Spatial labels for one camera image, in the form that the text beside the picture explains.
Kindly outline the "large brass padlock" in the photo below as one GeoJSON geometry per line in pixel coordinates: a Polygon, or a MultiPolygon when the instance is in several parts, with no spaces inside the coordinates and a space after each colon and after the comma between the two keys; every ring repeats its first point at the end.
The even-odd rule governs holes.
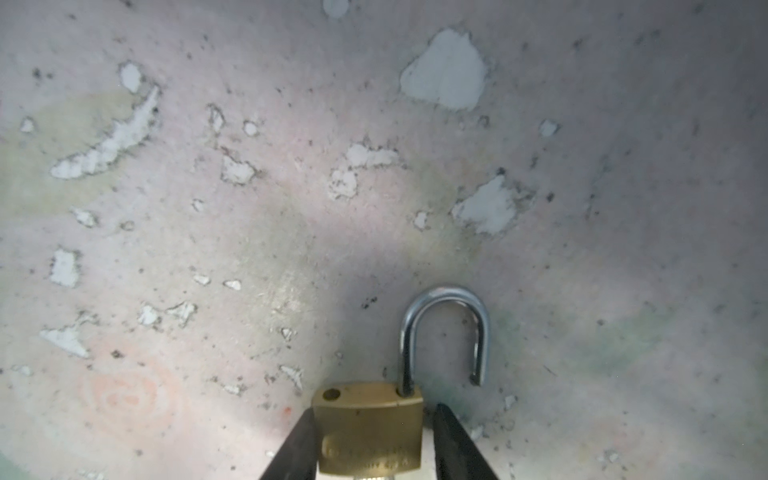
{"type": "Polygon", "coordinates": [[[424,398],[415,382],[417,333],[425,313],[441,303],[465,308],[476,325],[470,383],[481,386],[489,357],[490,316],[472,291],[455,285],[420,293],[401,322],[397,381],[322,387],[311,408],[318,438],[318,467],[328,475],[392,477],[421,466],[424,398]]]}

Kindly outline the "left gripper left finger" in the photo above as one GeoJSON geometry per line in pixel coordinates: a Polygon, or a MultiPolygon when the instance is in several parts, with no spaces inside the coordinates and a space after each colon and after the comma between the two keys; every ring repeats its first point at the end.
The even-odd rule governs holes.
{"type": "Polygon", "coordinates": [[[317,436],[312,408],[301,415],[270,461],[261,480],[315,480],[317,475],[317,436]]]}

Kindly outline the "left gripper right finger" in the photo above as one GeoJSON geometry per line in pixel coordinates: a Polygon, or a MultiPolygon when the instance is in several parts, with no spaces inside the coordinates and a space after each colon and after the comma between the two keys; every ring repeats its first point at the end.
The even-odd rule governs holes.
{"type": "Polygon", "coordinates": [[[439,403],[433,415],[433,444],[438,480],[497,480],[453,411],[439,403]]]}

